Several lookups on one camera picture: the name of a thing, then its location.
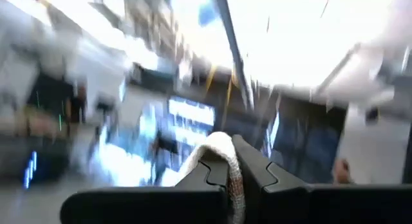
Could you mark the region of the blue-screen monitor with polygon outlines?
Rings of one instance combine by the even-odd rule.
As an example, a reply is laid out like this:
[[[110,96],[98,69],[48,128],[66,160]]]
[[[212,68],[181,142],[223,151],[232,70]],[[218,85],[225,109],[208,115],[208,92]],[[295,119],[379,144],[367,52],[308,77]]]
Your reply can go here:
[[[177,141],[190,146],[202,142],[213,130],[215,108],[182,97],[168,100],[169,125]]]

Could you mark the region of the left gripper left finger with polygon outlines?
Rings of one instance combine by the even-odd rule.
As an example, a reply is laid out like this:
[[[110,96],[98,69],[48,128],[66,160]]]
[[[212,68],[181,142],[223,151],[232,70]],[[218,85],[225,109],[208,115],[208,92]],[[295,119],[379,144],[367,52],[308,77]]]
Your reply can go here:
[[[226,224],[229,165],[207,151],[174,187],[112,187],[78,192],[61,224]]]

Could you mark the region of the grey metal pole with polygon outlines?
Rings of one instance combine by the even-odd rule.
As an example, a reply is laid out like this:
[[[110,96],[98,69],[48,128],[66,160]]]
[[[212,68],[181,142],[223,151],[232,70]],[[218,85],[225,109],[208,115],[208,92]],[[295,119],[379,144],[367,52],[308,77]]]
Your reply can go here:
[[[227,34],[227,39],[229,42],[230,50],[232,53],[232,58],[234,61],[234,69],[237,76],[239,89],[243,98],[243,103],[246,110],[253,110],[254,108],[254,98],[252,94],[251,87],[248,85],[247,78],[244,72],[244,63],[241,57],[238,42],[236,40],[236,35],[234,32],[233,22],[230,15],[229,5],[227,0],[216,0],[216,5],[220,12],[221,20],[225,27],[225,32]]]

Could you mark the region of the cream waffle towel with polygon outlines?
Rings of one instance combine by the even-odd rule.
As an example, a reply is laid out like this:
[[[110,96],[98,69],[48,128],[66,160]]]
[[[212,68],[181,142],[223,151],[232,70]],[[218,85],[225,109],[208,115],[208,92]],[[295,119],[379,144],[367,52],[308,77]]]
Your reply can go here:
[[[214,132],[196,146],[179,170],[176,188],[181,224],[243,224],[245,192],[232,138]]]

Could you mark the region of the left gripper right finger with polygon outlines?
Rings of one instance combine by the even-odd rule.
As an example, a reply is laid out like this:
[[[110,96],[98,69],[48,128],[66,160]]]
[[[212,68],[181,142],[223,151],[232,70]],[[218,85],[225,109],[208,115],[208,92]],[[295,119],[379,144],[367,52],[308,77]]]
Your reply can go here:
[[[232,137],[245,224],[412,224],[412,185],[310,184]]]

